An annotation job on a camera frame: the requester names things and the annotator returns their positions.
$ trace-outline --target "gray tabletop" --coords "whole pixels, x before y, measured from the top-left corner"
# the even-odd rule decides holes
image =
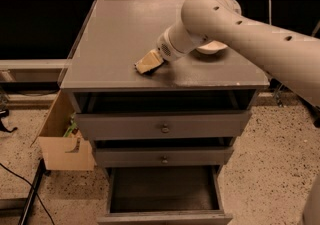
[[[259,68],[227,48],[207,56],[193,51],[140,75],[134,63],[156,48],[180,16],[184,0],[98,0],[61,88],[66,91],[265,88]]]

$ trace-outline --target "cabinet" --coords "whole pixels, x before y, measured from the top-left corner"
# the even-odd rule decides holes
[[[216,177],[265,74],[234,50],[140,75],[184,0],[98,0],[61,84],[109,177],[99,224],[227,224]]]

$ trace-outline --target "drawer handle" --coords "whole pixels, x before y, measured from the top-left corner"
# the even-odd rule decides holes
[[[168,162],[169,162],[169,161],[168,161],[168,158],[167,158],[166,156],[163,156],[163,157],[162,157],[162,160],[161,160],[161,163],[164,164],[164,165],[166,165],[166,164],[168,164]]]
[[[170,130],[169,130],[169,127],[167,124],[163,124],[162,128],[161,128],[161,132],[163,133],[168,133]]]

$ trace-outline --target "white bowl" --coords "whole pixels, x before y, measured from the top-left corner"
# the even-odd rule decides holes
[[[220,50],[223,50],[227,48],[228,46],[225,45],[224,43],[218,42],[218,41],[212,41],[209,44],[200,46],[197,48],[197,51],[203,54],[214,54]]]

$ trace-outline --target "gray drawer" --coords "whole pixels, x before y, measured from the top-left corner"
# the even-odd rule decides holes
[[[232,147],[97,149],[95,161],[100,167],[225,165]]]
[[[77,114],[76,122],[89,140],[239,136],[249,111],[230,114]]]
[[[112,169],[105,225],[223,225],[225,214],[210,166]]]

